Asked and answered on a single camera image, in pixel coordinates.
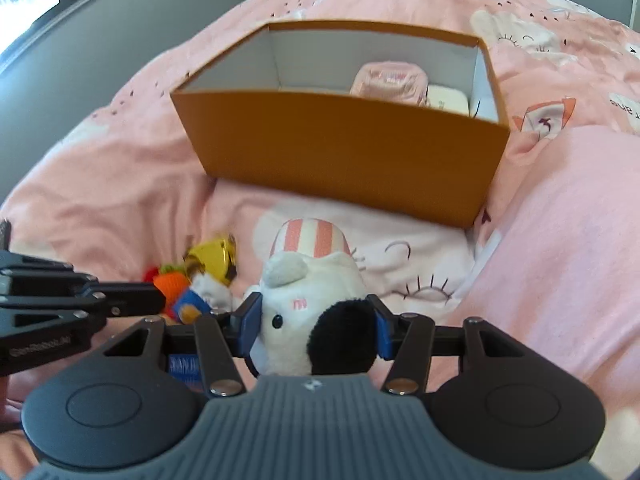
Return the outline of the orange crochet fruit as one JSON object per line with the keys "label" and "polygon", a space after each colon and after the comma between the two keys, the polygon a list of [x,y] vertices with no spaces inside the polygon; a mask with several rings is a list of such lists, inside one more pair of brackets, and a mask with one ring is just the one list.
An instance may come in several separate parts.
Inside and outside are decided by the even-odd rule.
{"label": "orange crochet fruit", "polygon": [[178,316],[174,312],[174,305],[191,285],[186,274],[181,271],[162,273],[159,268],[149,268],[143,274],[143,281],[153,284],[164,295],[165,307],[163,316],[170,318],[171,321],[178,322]]}

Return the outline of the sailor duck plush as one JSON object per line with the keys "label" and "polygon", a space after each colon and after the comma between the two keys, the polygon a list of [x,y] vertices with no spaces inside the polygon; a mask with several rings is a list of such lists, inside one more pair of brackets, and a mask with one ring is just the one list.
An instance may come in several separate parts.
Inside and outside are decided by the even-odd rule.
{"label": "sailor duck plush", "polygon": [[193,275],[191,285],[169,308],[169,316],[181,324],[193,324],[204,314],[225,314],[238,305],[228,286],[208,272]]}

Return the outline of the blue ocean park tag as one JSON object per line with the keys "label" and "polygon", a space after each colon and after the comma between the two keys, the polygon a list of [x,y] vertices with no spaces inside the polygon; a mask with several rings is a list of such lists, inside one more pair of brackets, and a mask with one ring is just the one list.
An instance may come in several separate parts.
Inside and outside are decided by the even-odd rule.
{"label": "blue ocean park tag", "polygon": [[200,364],[196,354],[171,354],[168,356],[167,373],[190,390],[203,391]]}

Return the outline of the yellow plastic toy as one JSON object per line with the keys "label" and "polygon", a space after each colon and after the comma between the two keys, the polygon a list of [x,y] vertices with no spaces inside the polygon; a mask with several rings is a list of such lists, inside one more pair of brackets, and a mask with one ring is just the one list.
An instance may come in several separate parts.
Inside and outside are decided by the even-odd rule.
{"label": "yellow plastic toy", "polygon": [[208,273],[224,286],[229,286],[238,274],[235,238],[226,234],[194,245],[183,255],[183,264],[188,278]]}

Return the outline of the white dog plush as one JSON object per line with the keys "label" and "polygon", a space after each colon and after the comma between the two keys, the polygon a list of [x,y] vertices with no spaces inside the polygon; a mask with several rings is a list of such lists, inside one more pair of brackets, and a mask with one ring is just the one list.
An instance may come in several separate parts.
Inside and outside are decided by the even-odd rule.
{"label": "white dog plush", "polygon": [[259,375],[367,373],[376,315],[343,232],[319,219],[285,222],[255,292],[262,322],[250,350]]}

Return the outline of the orange cardboard box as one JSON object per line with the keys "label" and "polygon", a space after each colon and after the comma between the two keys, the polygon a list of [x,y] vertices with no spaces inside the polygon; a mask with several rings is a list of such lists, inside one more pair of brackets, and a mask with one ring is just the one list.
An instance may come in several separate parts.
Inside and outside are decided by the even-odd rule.
{"label": "orange cardboard box", "polygon": [[[464,114],[354,96],[369,63],[405,62],[463,93]],[[369,21],[272,22],[171,93],[212,177],[466,229],[510,136],[484,42]]]}

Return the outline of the pink fabric pouch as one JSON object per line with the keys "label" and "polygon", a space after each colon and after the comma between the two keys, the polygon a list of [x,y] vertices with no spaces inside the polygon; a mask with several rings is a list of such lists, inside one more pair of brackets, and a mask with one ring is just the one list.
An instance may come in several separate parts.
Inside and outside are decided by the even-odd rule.
{"label": "pink fabric pouch", "polygon": [[364,64],[349,94],[358,98],[420,106],[428,88],[427,74],[416,64],[372,62]]}

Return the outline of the white small box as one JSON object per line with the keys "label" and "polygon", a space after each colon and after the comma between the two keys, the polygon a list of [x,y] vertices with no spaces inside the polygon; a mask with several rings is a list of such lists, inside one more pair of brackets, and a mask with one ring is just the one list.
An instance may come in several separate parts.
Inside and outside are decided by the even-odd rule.
{"label": "white small box", "polygon": [[430,84],[427,87],[425,105],[433,110],[459,115],[469,115],[469,99],[466,95],[454,88]]}

